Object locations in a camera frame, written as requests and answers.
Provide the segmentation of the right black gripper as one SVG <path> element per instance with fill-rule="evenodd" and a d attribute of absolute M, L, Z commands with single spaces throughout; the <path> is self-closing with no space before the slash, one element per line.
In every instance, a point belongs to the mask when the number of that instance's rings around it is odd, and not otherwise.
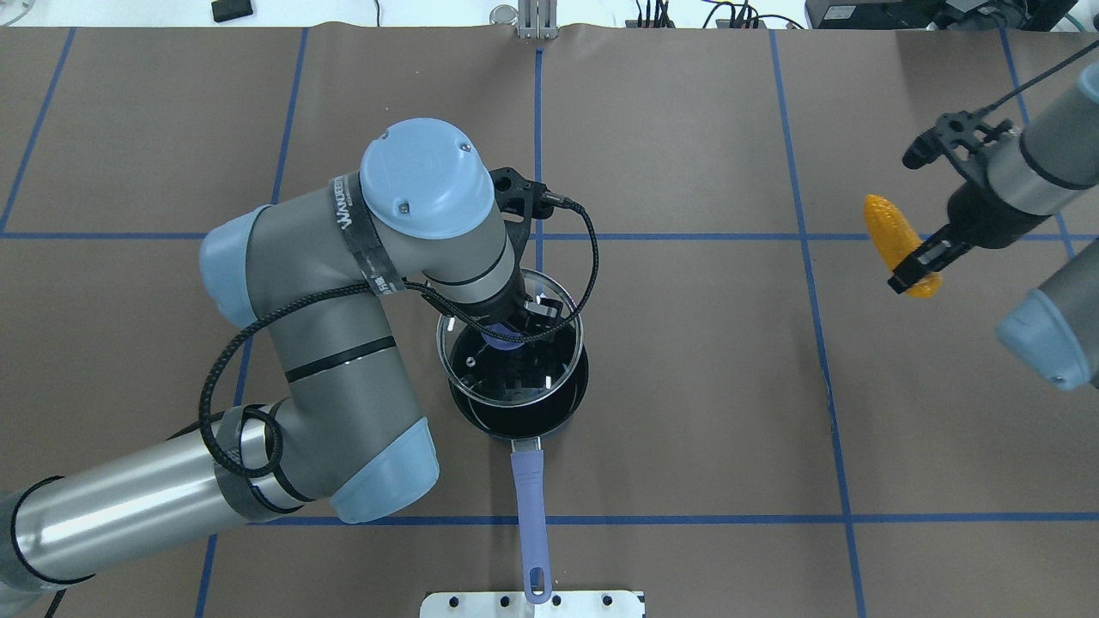
<path fill-rule="evenodd" d="M 934 296 L 942 286 L 942 271 L 974 247 L 1004 249 L 1050 218 L 1026 214 L 969 181 L 950 196 L 946 214 L 946 227 L 924 239 L 893 267 L 887 282 L 893 293 Z"/>

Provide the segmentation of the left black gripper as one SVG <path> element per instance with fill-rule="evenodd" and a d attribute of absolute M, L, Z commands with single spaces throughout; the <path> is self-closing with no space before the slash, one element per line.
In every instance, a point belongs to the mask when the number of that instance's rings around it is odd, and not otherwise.
<path fill-rule="evenodd" d="M 550 329 L 550 317 L 531 312 L 533 298 L 525 287 L 514 287 L 478 304 L 460 304 L 459 308 L 487 330 L 506 336 L 535 336 Z"/>

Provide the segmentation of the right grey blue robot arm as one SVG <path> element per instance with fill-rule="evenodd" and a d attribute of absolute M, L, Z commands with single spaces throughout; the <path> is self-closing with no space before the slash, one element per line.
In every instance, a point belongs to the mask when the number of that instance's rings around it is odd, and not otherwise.
<path fill-rule="evenodd" d="M 1096 64 L 1080 70 L 1047 110 L 1015 130 L 989 124 L 990 108 L 939 117 L 906 148 L 902 164 L 950 161 L 962 177 L 944 227 L 926 239 L 901 216 L 866 216 L 897 294 L 926 287 L 974 249 L 999 250 L 1054 219 L 1096 188 Z M 1062 391 L 1096 386 L 1096 243 L 1026 293 L 996 328 L 1004 347 Z"/>

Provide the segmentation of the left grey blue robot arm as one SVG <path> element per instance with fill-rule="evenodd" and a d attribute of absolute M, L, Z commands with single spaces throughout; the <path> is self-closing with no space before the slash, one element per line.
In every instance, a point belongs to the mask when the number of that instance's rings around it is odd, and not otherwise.
<path fill-rule="evenodd" d="M 460 129 L 409 118 L 326 187 L 217 227 L 207 293 L 237 333 L 196 420 L 126 457 L 3 494 L 3 615 L 122 566 L 319 500 L 371 523 L 439 481 L 382 298 L 413 290 L 518 347 L 550 336 L 519 266 L 546 187 L 490 172 Z"/>

